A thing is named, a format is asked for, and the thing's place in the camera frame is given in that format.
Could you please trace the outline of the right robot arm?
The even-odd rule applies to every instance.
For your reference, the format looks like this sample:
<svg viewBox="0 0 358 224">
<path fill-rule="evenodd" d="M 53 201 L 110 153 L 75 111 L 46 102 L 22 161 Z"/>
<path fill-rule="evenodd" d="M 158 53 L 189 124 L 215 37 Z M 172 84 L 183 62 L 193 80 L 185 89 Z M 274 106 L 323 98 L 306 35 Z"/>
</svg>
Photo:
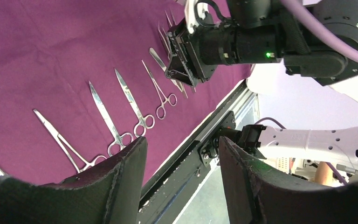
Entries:
<svg viewBox="0 0 358 224">
<path fill-rule="evenodd" d="M 170 63 L 165 76 L 189 86 L 210 80 L 218 65 L 283 62 L 288 75 L 316 80 L 322 86 L 358 76 L 358 0 L 229 0 L 230 16 L 205 1 L 220 20 L 199 15 L 190 1 L 188 15 L 165 34 Z M 328 160 L 358 171 L 358 127 L 306 131 L 247 125 L 231 139 L 259 159 L 294 157 Z"/>
</svg>

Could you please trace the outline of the maroon wrap cloth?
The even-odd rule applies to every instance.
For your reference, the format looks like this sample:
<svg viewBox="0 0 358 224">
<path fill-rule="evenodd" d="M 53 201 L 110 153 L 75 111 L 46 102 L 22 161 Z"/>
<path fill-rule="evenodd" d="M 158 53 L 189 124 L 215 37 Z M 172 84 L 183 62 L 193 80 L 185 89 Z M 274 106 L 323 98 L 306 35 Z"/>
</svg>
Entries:
<svg viewBox="0 0 358 224">
<path fill-rule="evenodd" d="M 178 93 L 149 54 L 167 59 L 158 25 L 168 12 L 184 17 L 172 0 L 0 0 L 0 169 L 34 184 L 76 173 L 34 109 L 85 159 L 106 156 L 113 137 L 89 85 L 119 133 L 138 122 L 116 71 L 143 114 L 160 103 L 146 67 L 165 94 Z"/>
</svg>

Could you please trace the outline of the person forearm in background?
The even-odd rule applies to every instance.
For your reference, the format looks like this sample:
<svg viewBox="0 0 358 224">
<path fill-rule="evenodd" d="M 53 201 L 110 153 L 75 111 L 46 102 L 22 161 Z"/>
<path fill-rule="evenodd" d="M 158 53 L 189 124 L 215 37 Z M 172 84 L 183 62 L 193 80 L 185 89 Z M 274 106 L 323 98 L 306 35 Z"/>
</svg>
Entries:
<svg viewBox="0 0 358 224">
<path fill-rule="evenodd" d="M 333 172 L 326 162 L 319 163 L 315 172 L 314 182 L 325 186 L 333 186 Z"/>
</svg>

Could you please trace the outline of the small metal scissors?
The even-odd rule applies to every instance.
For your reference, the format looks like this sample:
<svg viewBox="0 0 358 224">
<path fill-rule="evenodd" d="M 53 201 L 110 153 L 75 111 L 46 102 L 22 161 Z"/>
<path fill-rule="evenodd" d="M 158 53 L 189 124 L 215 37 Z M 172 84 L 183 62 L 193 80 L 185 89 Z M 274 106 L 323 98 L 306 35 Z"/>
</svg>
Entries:
<svg viewBox="0 0 358 224">
<path fill-rule="evenodd" d="M 113 137 L 113 141 L 107 147 L 108 155 L 113 156 L 112 148 L 115 145 L 118 145 L 119 149 L 121 151 L 127 146 L 126 144 L 124 144 L 123 139 L 126 138 L 127 136 L 129 136 L 130 143 L 131 143 L 134 140 L 134 136 L 130 132 L 124 132 L 123 134 L 119 134 L 114 122 L 112 121 L 112 119 L 110 117 L 109 112 L 107 111 L 103 101 L 101 100 L 100 96 L 98 95 L 98 93 L 95 90 L 95 87 L 91 81 L 89 81 L 89 89 L 90 89 L 92 98 L 94 100 L 94 103 L 95 103 L 102 119 L 104 120 L 109 132 L 111 133 L 111 135 Z"/>
</svg>

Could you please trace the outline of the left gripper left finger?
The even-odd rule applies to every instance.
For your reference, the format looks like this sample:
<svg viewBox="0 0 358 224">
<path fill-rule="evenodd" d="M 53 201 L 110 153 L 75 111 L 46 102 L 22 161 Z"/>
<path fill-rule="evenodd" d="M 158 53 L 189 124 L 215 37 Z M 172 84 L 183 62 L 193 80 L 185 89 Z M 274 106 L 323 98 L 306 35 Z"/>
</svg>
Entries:
<svg viewBox="0 0 358 224">
<path fill-rule="evenodd" d="M 147 156 L 139 137 L 116 155 L 61 183 L 0 176 L 0 224 L 134 224 Z"/>
</svg>

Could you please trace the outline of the small curved hemostat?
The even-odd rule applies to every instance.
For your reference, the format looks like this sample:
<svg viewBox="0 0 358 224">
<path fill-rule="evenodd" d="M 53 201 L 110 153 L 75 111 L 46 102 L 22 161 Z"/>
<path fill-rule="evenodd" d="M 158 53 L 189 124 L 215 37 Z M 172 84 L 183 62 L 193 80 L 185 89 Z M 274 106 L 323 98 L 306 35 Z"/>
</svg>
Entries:
<svg viewBox="0 0 358 224">
<path fill-rule="evenodd" d="M 174 93 L 169 94 L 168 96 L 166 96 L 163 91 L 161 90 L 160 86 L 158 85 L 154 75 L 151 73 L 149 67 L 146 65 L 146 63 L 144 62 L 144 60 L 142 60 L 142 64 L 146 70 L 146 72 L 148 73 L 154 88 L 157 92 L 158 98 L 160 100 L 160 105 L 156 108 L 156 115 L 157 118 L 159 120 L 163 120 L 166 118 L 166 109 L 165 109 L 165 105 L 168 104 L 172 107 L 175 107 L 178 103 L 178 99 L 177 96 Z"/>
</svg>

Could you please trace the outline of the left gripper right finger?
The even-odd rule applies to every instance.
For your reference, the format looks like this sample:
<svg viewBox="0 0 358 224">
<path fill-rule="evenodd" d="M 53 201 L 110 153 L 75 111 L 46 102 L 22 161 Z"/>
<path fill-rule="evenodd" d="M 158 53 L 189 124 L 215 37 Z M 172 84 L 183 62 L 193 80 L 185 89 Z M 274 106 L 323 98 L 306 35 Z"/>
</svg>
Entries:
<svg viewBox="0 0 358 224">
<path fill-rule="evenodd" d="M 293 177 L 219 140 L 232 224 L 358 224 L 358 182 L 328 187 Z"/>
</svg>

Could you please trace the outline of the metal spatula handle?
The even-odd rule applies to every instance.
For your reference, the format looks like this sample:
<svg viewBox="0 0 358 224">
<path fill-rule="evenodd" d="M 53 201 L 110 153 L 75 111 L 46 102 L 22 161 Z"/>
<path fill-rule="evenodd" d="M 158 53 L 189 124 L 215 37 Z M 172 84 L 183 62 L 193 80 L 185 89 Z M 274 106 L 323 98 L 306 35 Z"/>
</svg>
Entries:
<svg viewBox="0 0 358 224">
<path fill-rule="evenodd" d="M 158 33 L 159 33 L 159 35 L 160 35 L 160 39 L 161 39 L 161 42 L 162 42 L 162 44 L 163 44 L 163 47 L 164 47 L 164 49 L 165 49 L 165 51 L 166 51 L 167 57 L 168 57 L 168 59 L 170 59 L 170 56 L 171 56 L 170 48 L 169 48 L 169 45 L 168 45 L 166 36 L 165 36 L 165 34 L 163 33 L 163 29 L 162 29 L 160 23 L 158 23 Z"/>
</svg>

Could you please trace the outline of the surgical clamp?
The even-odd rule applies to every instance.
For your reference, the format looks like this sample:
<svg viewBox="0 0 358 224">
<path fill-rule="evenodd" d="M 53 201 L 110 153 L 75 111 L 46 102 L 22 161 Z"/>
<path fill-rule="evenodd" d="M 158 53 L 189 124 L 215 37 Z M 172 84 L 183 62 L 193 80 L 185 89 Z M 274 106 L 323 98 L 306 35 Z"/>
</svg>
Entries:
<svg viewBox="0 0 358 224">
<path fill-rule="evenodd" d="M 38 118 L 38 120 L 42 123 L 45 129 L 49 132 L 49 134 L 53 137 L 56 143 L 59 145 L 61 150 L 64 152 L 68 160 L 71 162 L 73 167 L 75 168 L 77 173 L 81 173 L 97 164 L 97 162 L 106 160 L 107 157 L 98 154 L 92 160 L 87 161 L 77 150 L 75 150 L 68 141 L 56 130 L 56 128 L 37 110 L 33 109 L 34 114 Z M 80 167 L 75 162 L 73 155 L 78 158 L 81 162 L 83 162 L 83 166 Z"/>
</svg>

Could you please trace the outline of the long metal tweezers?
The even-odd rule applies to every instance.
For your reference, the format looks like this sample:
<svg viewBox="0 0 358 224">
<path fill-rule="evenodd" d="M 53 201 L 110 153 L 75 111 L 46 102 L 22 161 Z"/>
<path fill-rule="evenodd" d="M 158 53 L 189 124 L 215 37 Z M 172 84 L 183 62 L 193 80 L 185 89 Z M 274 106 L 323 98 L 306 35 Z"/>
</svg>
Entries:
<svg viewBox="0 0 358 224">
<path fill-rule="evenodd" d="M 176 21 L 171 10 L 169 13 L 165 10 L 165 16 L 169 28 L 176 26 Z"/>
</svg>

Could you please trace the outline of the surgical scissors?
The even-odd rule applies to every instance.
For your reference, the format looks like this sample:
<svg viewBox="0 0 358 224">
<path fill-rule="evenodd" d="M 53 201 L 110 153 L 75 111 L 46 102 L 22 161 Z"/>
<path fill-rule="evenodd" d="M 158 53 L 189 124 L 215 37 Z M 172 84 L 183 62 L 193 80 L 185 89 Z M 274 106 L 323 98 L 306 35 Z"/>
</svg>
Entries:
<svg viewBox="0 0 358 224">
<path fill-rule="evenodd" d="M 141 112 L 129 86 L 127 85 L 127 83 L 125 82 L 125 80 L 123 79 L 123 77 L 121 76 L 119 71 L 117 70 L 117 68 L 114 68 L 114 72 L 115 72 L 117 80 L 121 86 L 121 89 L 127 98 L 128 103 L 130 104 L 133 112 L 135 113 L 135 115 L 138 119 L 137 124 L 133 128 L 133 133 L 135 134 L 136 137 L 145 136 L 146 131 L 148 129 L 152 129 L 155 126 L 155 118 L 151 114 L 144 115 Z"/>
</svg>

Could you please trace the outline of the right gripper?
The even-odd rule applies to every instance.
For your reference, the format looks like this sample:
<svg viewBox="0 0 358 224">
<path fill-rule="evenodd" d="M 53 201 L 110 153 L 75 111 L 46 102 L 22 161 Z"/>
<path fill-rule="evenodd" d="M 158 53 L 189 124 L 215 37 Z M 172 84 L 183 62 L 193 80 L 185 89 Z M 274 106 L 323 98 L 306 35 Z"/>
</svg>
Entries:
<svg viewBox="0 0 358 224">
<path fill-rule="evenodd" d="M 171 56 L 165 76 L 195 87 L 210 80 L 218 65 L 278 63 L 282 59 L 282 29 L 277 0 L 229 0 L 230 16 L 208 0 L 220 22 L 211 14 L 195 16 L 189 31 L 184 19 L 166 33 Z"/>
</svg>

